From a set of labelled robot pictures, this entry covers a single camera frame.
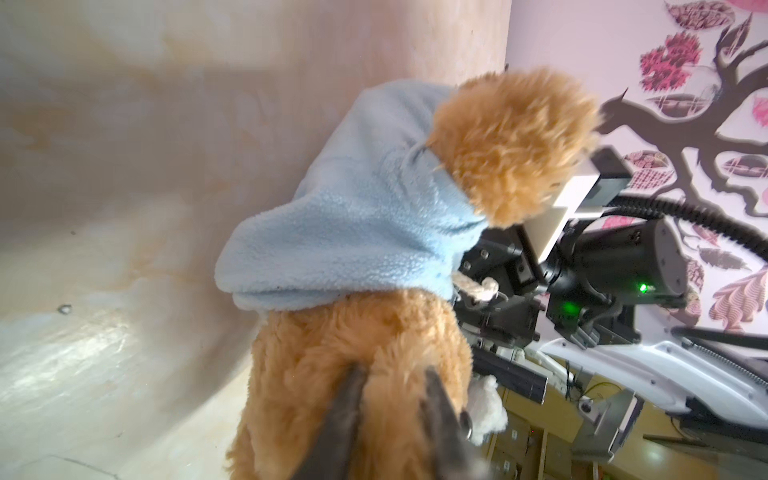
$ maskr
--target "teddy bear ear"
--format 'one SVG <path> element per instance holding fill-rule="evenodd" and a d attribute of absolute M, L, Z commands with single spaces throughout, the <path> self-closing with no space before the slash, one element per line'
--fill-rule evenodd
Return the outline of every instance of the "teddy bear ear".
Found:
<path fill-rule="evenodd" d="M 598 102 L 548 69 L 464 83 L 433 119 L 427 146 L 491 227 L 539 213 L 598 145 Z"/>

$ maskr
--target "black cable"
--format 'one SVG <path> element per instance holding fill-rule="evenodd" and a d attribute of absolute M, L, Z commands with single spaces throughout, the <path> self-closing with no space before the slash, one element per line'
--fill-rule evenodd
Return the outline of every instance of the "black cable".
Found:
<path fill-rule="evenodd" d="M 689 439 L 690 437 L 688 435 L 683 435 L 683 433 L 680 431 L 680 429 L 677 427 L 677 425 L 674 424 L 674 419 L 670 417 L 670 423 L 672 424 L 672 428 L 675 432 L 684 440 Z"/>
<path fill-rule="evenodd" d="M 571 363 L 565 360 L 565 399 L 571 401 Z"/>
<path fill-rule="evenodd" d="M 746 335 L 743 333 L 733 335 L 722 330 L 691 328 L 687 326 L 672 327 L 670 333 L 675 338 L 702 339 L 742 346 L 748 349 L 768 350 L 768 336 L 764 335 Z"/>
<path fill-rule="evenodd" d="M 695 223 L 730 238 L 768 262 L 768 239 L 762 232 L 710 208 L 637 195 L 619 195 L 608 206 L 616 207 L 615 210 L 610 210 L 613 215 L 647 218 L 650 215 L 657 217 L 664 214 Z"/>

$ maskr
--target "leaf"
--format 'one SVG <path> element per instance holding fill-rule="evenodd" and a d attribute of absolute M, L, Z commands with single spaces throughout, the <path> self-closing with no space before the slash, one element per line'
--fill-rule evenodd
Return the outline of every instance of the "leaf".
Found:
<path fill-rule="evenodd" d="M 621 215 L 611 215 L 605 219 L 605 222 L 603 222 L 603 226 L 601 228 L 603 230 L 607 230 L 609 228 L 626 227 L 627 225 L 633 224 L 634 221 L 635 219 L 632 217 L 622 217 Z"/>
<path fill-rule="evenodd" d="M 733 9 L 725 2 L 691 2 L 683 5 L 667 3 L 674 21 L 686 30 L 706 30 L 708 28 L 731 25 L 736 20 Z"/>
<path fill-rule="evenodd" d="M 645 91 L 669 91 L 680 88 L 691 73 L 683 66 L 696 65 L 701 59 L 701 43 L 695 34 L 678 32 L 668 35 L 660 45 L 640 56 L 640 84 Z"/>
<path fill-rule="evenodd" d="M 728 3 L 748 12 L 768 13 L 768 0 L 728 0 Z"/>
<path fill-rule="evenodd" d="M 661 113 L 672 118 L 685 118 L 695 115 L 710 106 L 711 100 L 706 100 L 692 94 L 670 94 L 648 98 L 661 110 Z"/>
<path fill-rule="evenodd" d="M 752 322 L 755 313 L 763 309 L 766 302 L 766 279 L 768 266 L 716 291 L 710 318 L 723 322 L 726 331 L 743 331 L 741 323 Z"/>
<path fill-rule="evenodd" d="M 637 168 L 661 168 L 669 167 L 670 159 L 667 155 L 655 150 L 634 151 L 624 155 L 624 161 L 628 161 Z"/>
<path fill-rule="evenodd" d="M 658 188 L 668 184 L 672 175 L 674 175 L 672 171 L 638 170 L 632 175 L 632 181 L 627 185 L 627 188 L 636 188 L 638 190 Z"/>
<path fill-rule="evenodd" d="M 696 326 L 701 317 L 701 298 L 690 287 L 685 294 L 686 306 L 684 309 L 670 308 L 667 311 L 674 318 L 680 320 L 685 326 Z"/>
<path fill-rule="evenodd" d="M 747 269 L 746 262 L 736 255 L 717 248 L 699 248 L 699 257 L 707 264 L 723 270 Z"/>
<path fill-rule="evenodd" d="M 688 285 L 693 285 L 701 291 L 704 288 L 704 267 L 695 259 L 686 257 L 686 271 L 688 274 Z"/>
<path fill-rule="evenodd" d="M 723 164 L 721 170 L 737 177 L 768 177 L 768 161 L 762 155 L 742 155 Z"/>
<path fill-rule="evenodd" d="M 696 235 L 699 236 L 701 240 L 704 240 L 705 242 L 709 242 L 713 244 L 715 247 L 719 247 L 720 245 L 717 244 L 717 239 L 720 237 L 717 233 L 714 233 L 712 230 L 708 230 L 701 225 L 696 225 L 694 223 L 694 232 L 696 232 Z"/>
<path fill-rule="evenodd" d="M 755 97 L 752 117 L 761 127 L 768 127 L 768 98 Z"/>
<path fill-rule="evenodd" d="M 736 52 L 744 45 L 746 36 L 750 34 L 750 26 L 752 25 L 752 14 L 744 20 L 736 28 L 731 28 L 723 38 L 723 55 L 727 58 L 733 57 Z"/>

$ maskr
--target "teddy bear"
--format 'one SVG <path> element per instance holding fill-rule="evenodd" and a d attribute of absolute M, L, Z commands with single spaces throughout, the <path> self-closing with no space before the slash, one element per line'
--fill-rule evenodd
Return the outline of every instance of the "teddy bear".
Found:
<path fill-rule="evenodd" d="M 434 478 L 425 370 L 457 415 L 472 377 L 452 273 L 484 229 L 547 207 L 599 124 L 596 100 L 546 68 L 365 90 L 293 200 L 242 222 L 217 262 L 219 288 L 266 312 L 230 477 L 290 478 L 356 364 L 368 377 L 348 478 Z"/>

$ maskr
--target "cable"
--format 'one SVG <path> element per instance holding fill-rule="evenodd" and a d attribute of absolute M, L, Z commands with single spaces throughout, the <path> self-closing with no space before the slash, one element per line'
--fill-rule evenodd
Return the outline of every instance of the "cable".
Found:
<path fill-rule="evenodd" d="M 571 363 L 565 360 L 565 399 L 571 401 Z"/>
<path fill-rule="evenodd" d="M 677 427 L 677 425 L 674 424 L 674 419 L 670 417 L 670 423 L 672 424 L 672 428 L 675 432 L 682 438 L 682 439 L 690 439 L 688 435 L 683 434 L 680 429 Z"/>
<path fill-rule="evenodd" d="M 710 208 L 695 207 L 659 198 L 618 195 L 609 204 L 612 215 L 646 218 L 665 214 L 724 235 L 768 262 L 768 239 L 758 229 L 736 222 Z"/>
<path fill-rule="evenodd" d="M 596 389 L 598 386 L 601 386 L 601 385 L 611 385 L 611 386 L 614 386 L 614 387 L 616 387 L 617 389 L 619 389 L 619 391 L 621 391 L 621 387 L 620 387 L 620 386 L 618 386 L 618 385 L 616 385 L 615 383 L 611 383 L 611 382 L 598 382 L 598 383 L 595 383 L 593 386 L 589 387 L 589 388 L 587 389 L 587 391 L 586 391 L 586 392 L 584 392 L 584 393 L 581 395 L 581 397 L 583 398 L 583 397 L 587 396 L 587 395 L 589 394 L 589 392 L 591 392 L 592 390 Z"/>

